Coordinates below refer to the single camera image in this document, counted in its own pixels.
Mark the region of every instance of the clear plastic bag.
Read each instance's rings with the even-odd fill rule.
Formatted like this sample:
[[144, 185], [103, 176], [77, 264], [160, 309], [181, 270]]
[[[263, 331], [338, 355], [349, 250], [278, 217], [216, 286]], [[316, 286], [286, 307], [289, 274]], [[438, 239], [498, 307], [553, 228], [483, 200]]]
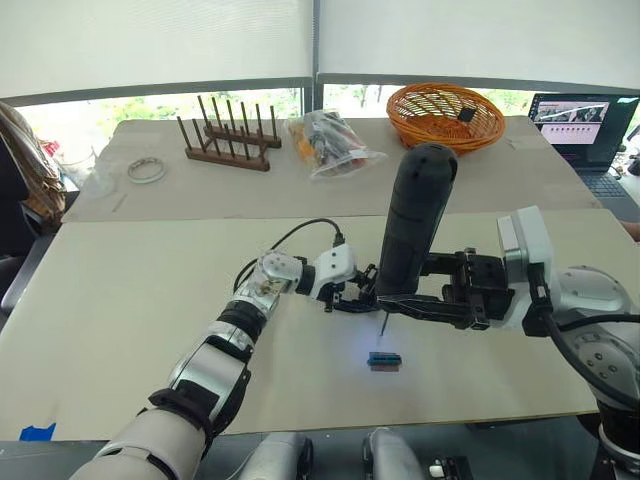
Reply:
[[289, 120], [287, 127], [311, 178], [352, 175], [387, 158], [369, 150], [338, 113], [316, 110]]

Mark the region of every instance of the blue tape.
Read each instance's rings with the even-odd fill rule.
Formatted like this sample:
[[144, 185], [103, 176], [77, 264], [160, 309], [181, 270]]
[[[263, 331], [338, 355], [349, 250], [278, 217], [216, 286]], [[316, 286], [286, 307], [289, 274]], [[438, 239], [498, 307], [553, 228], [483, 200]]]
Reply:
[[48, 442], [51, 440], [51, 437], [53, 437], [53, 431], [55, 429], [55, 423], [49, 425], [48, 428], [37, 428], [31, 425], [30, 427], [22, 429], [19, 440], [21, 442]]

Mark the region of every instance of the black cylindrical robot head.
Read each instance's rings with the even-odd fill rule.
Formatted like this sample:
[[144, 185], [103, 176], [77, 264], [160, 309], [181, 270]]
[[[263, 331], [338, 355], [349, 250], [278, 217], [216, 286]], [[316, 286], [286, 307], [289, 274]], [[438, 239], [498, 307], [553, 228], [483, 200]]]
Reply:
[[437, 143], [402, 159], [384, 233], [376, 295], [413, 294], [458, 170], [456, 154]]

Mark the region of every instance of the brown bag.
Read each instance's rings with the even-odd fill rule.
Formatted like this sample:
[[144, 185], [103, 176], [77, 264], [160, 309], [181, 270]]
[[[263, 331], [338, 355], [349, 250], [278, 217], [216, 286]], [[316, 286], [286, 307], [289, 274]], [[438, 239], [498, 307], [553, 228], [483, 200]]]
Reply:
[[60, 226], [65, 188], [60, 171], [42, 149], [33, 130], [18, 111], [0, 102], [0, 135], [25, 178], [29, 198], [23, 203], [44, 218], [47, 230]]

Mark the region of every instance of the metal pin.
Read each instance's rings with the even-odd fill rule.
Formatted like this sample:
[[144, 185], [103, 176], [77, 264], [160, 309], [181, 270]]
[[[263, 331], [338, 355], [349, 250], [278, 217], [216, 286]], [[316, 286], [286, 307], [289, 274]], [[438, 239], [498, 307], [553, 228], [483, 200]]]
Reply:
[[204, 104], [202, 103], [202, 97], [200, 95], [198, 95], [198, 103], [200, 104], [200, 110], [202, 110], [202, 118], [204, 118], [205, 125], [211, 128], [211, 122], [207, 118], [207, 112], [204, 109]]
[[229, 120], [231, 120], [231, 128], [236, 133], [236, 122], [233, 121], [233, 112], [231, 111], [231, 102], [227, 100], [227, 110], [229, 110]]
[[276, 116], [273, 113], [273, 105], [269, 107], [269, 110], [271, 110], [271, 128], [273, 129], [273, 139], [277, 140], [278, 134], [276, 133]]
[[242, 145], [244, 145], [244, 155], [249, 160], [249, 147], [247, 147], [247, 139], [244, 136], [244, 127], [240, 127], [240, 133], [242, 134]]
[[247, 135], [250, 135], [249, 123], [247, 122], [247, 112], [244, 110], [244, 102], [240, 102], [240, 108], [242, 109], [242, 119], [244, 120], [244, 129]]
[[258, 105], [257, 103], [256, 114], [258, 115], [258, 134], [260, 135], [260, 138], [262, 138], [264, 134], [262, 133], [262, 120], [260, 119], [260, 105]]
[[202, 135], [200, 135], [200, 129], [198, 128], [198, 122], [196, 122], [195, 118], [191, 119], [193, 121], [193, 128], [196, 129], [196, 134], [198, 135], [198, 142], [200, 142], [200, 147], [202, 148], [202, 152], [204, 153], [204, 151], [206, 150], [204, 148], [204, 142], [202, 141]]
[[380, 330], [380, 336], [384, 335], [384, 330], [387, 328], [387, 320], [389, 320], [389, 312], [384, 316], [384, 322], [382, 322], [382, 329]]
[[187, 131], [184, 129], [184, 125], [182, 124], [182, 119], [178, 116], [178, 125], [180, 125], [180, 130], [182, 131], [182, 136], [184, 137], [184, 141], [187, 144], [187, 148], [189, 150], [193, 150], [191, 148], [191, 143], [189, 142], [189, 137], [187, 136]]
[[222, 130], [222, 122], [220, 121], [220, 113], [218, 112], [218, 104], [216, 103], [216, 97], [211, 97], [213, 102], [213, 110], [216, 112], [216, 118], [218, 119], [218, 128]]
[[233, 151], [233, 142], [231, 141], [231, 135], [229, 135], [229, 126], [224, 124], [224, 131], [227, 134], [227, 140], [229, 141], [229, 150], [231, 151], [231, 156], [236, 158], [236, 153]]

